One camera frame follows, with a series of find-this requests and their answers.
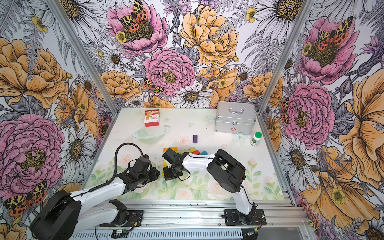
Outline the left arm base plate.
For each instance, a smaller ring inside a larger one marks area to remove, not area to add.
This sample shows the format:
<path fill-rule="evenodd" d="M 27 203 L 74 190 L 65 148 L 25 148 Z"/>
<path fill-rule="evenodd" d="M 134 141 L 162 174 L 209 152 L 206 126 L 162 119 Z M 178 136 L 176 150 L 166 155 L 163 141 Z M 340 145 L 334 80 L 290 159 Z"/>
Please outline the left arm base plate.
<path fill-rule="evenodd" d="M 124 213 L 118 213 L 116 218 L 111 223 L 101 224 L 100 227 L 140 227 L 143 220 L 144 211 L 129 210 Z"/>

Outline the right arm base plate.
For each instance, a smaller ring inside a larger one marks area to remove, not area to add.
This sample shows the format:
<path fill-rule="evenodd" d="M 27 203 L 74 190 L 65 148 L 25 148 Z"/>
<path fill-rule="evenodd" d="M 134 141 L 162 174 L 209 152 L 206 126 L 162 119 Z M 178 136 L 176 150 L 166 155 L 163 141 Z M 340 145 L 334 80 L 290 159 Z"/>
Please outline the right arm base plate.
<path fill-rule="evenodd" d="M 221 216 L 226 226 L 266 226 L 266 215 L 262 209 L 251 210 L 248 215 L 238 212 L 236 209 L 224 210 Z"/>

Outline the orange long block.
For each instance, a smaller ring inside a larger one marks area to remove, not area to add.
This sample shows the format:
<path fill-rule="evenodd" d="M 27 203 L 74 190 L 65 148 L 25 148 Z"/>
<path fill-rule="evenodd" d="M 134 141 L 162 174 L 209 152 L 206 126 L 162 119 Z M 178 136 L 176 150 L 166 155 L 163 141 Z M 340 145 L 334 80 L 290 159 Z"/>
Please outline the orange long block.
<path fill-rule="evenodd" d="M 163 152 L 165 153 L 167 150 L 173 150 L 174 152 L 177 152 L 178 151 L 178 148 L 177 147 L 172 147 L 172 148 L 164 148 Z"/>

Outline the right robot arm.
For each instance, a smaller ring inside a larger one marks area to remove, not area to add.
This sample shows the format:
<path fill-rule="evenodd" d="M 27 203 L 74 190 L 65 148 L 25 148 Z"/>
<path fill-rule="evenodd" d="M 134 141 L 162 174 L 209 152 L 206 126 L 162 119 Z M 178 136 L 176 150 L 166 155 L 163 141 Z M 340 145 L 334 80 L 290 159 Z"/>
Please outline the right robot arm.
<path fill-rule="evenodd" d="M 169 164 L 163 167 L 165 180 L 180 179 L 184 172 L 206 171 L 225 191 L 232 194 L 236 208 L 224 210 L 222 218 L 227 226 L 259 226 L 264 223 L 257 215 L 257 205 L 252 202 L 245 187 L 246 168 L 224 150 L 212 155 L 179 154 L 168 148 L 163 158 Z"/>

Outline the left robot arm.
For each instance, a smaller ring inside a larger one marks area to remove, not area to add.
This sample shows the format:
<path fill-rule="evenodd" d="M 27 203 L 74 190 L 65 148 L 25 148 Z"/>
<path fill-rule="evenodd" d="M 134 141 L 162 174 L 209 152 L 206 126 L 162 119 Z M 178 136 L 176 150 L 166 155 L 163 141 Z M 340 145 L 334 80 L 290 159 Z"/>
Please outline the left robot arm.
<path fill-rule="evenodd" d="M 129 221 L 125 204 L 116 197 L 138 186 L 156 181 L 160 171 L 152 167 L 143 174 L 133 171 L 118 174 L 110 183 L 68 193 L 55 193 L 30 225 L 38 240 L 68 240 L 83 230 L 102 225 L 123 226 Z"/>

